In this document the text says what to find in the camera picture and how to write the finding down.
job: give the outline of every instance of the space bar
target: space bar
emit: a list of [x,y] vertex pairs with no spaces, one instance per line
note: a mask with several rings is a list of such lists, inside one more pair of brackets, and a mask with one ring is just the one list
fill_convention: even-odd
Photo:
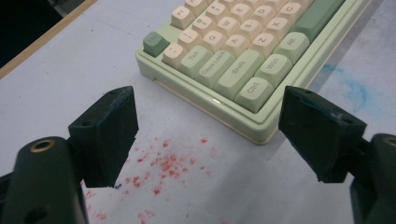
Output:
[[316,0],[297,21],[292,32],[305,34],[312,43],[345,0]]

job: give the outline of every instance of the black plastic bracket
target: black plastic bracket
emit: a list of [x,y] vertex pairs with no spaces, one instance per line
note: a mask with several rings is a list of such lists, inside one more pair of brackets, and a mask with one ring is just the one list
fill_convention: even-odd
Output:
[[362,138],[366,123],[312,91],[286,87],[279,130],[319,181],[342,183],[354,175],[356,224],[396,223],[396,136]]
[[124,87],[76,119],[69,139],[23,147],[13,173],[0,178],[1,223],[88,223],[81,180],[88,188],[114,187],[137,131],[134,90]]

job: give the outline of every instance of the ctrl key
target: ctrl key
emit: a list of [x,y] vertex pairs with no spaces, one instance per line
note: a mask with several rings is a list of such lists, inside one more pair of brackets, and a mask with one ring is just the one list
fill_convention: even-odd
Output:
[[143,51],[156,58],[160,55],[169,42],[156,32],[151,32],[143,39]]
[[274,92],[274,87],[264,78],[253,77],[236,95],[234,101],[256,114]]

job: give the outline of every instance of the keycap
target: keycap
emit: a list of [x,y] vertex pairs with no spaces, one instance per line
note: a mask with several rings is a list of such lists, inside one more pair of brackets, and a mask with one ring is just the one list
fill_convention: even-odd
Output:
[[143,51],[154,58],[160,55],[168,45],[169,42],[156,32],[149,33],[143,39]]
[[195,17],[198,17],[207,7],[206,0],[186,0],[184,6],[188,8]]
[[209,89],[213,89],[215,83],[224,72],[233,64],[235,57],[225,51],[216,52],[195,76],[195,80]]
[[163,63],[178,69],[180,62],[183,57],[187,54],[187,51],[183,49],[179,44],[170,44],[163,51]]
[[205,36],[216,24],[206,15],[199,16],[193,23],[192,29],[199,35]]
[[275,17],[268,22],[264,32],[273,35],[280,42],[289,32],[290,27],[291,23],[288,20]]
[[221,76],[213,90],[233,100],[263,62],[259,52],[246,50]]
[[305,50],[309,47],[309,40],[306,35],[301,33],[289,33],[274,50],[275,54],[282,54],[296,64]]
[[291,31],[305,34],[312,43],[344,2],[345,0],[315,0]]
[[291,23],[295,23],[304,13],[304,8],[299,3],[287,3],[283,6],[279,13],[278,17],[283,17]]
[[224,17],[218,23],[218,31],[228,38],[235,34],[240,25],[241,24],[236,19],[232,17]]
[[253,77],[236,95],[235,102],[252,113],[257,113],[274,92],[274,87],[264,78]]
[[228,9],[226,6],[224,6],[221,3],[214,2],[207,8],[205,14],[213,21],[219,22],[223,17],[230,14],[230,9]]
[[232,35],[227,39],[222,49],[229,51],[233,56],[238,57],[249,46],[248,39],[242,35]]
[[227,38],[218,31],[209,31],[204,37],[203,46],[212,52],[217,52],[222,48]]
[[254,76],[268,80],[276,88],[292,67],[293,64],[286,56],[272,54]]
[[195,77],[198,70],[206,63],[213,53],[202,47],[196,46],[181,60],[178,70],[188,77]]
[[267,24],[275,15],[276,12],[270,6],[259,6],[253,11],[250,18],[264,25]]
[[195,46],[201,44],[201,42],[202,37],[192,29],[184,30],[177,41],[177,43],[186,50],[191,50]]
[[195,20],[193,13],[186,7],[177,7],[172,13],[171,25],[180,30],[186,29]]
[[277,39],[267,33],[261,33],[251,42],[249,49],[257,50],[264,58],[268,58],[278,45]]

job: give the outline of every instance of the screw hole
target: screw hole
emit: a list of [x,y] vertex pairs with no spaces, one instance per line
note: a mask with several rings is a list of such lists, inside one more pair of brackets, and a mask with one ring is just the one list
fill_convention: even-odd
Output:
[[47,151],[48,149],[55,146],[55,141],[52,139],[43,140],[40,142],[35,143],[30,147],[30,151],[34,153],[39,153],[43,151]]
[[390,146],[396,147],[396,138],[395,137],[384,138],[384,142]]
[[47,209],[45,207],[39,207],[37,209],[31,210],[25,217],[24,223],[26,224],[36,224],[39,221],[46,218],[48,215]]

